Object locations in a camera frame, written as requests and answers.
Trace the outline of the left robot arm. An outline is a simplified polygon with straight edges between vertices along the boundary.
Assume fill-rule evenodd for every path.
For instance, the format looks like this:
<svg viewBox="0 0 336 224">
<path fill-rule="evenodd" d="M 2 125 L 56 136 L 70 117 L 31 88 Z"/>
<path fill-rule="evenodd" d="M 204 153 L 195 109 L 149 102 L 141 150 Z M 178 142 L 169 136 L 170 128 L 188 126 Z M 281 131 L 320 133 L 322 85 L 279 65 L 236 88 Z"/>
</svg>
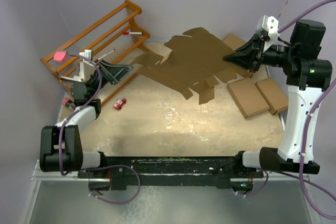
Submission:
<svg viewBox="0 0 336 224">
<path fill-rule="evenodd" d="M 108 172 L 103 152 L 85 152 L 82 149 L 80 133 L 101 113 L 101 100 L 98 93 L 107 83 L 117 84 L 132 71 L 131 65 L 113 65 L 102 60 L 94 67 L 93 74 L 84 80 L 81 77 L 69 78 L 72 86 L 75 110 L 61 122 L 45 126 L 41 130 L 39 165 L 43 172 L 69 172 L 89 169 L 96 178 Z"/>
</svg>

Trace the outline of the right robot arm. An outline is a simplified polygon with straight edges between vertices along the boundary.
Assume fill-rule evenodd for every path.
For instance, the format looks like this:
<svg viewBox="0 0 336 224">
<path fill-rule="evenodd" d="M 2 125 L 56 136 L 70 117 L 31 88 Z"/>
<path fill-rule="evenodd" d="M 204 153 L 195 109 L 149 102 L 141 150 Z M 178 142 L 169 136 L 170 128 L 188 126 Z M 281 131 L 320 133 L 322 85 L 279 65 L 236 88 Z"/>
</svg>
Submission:
<svg viewBox="0 0 336 224">
<path fill-rule="evenodd" d="M 278 24 L 275 17 L 263 16 L 252 38 L 223 57 L 249 72 L 258 71 L 261 65 L 279 67 L 287 77 L 289 107 L 283 140 L 279 148 L 242 152 L 242 159 L 233 166 L 238 177 L 246 177 L 252 168 L 306 174 L 320 171 L 313 160 L 313 138 L 319 105 L 331 89 L 332 64 L 318 59 L 326 27 L 313 20 L 297 20 L 290 41 L 277 45 Z"/>
</svg>

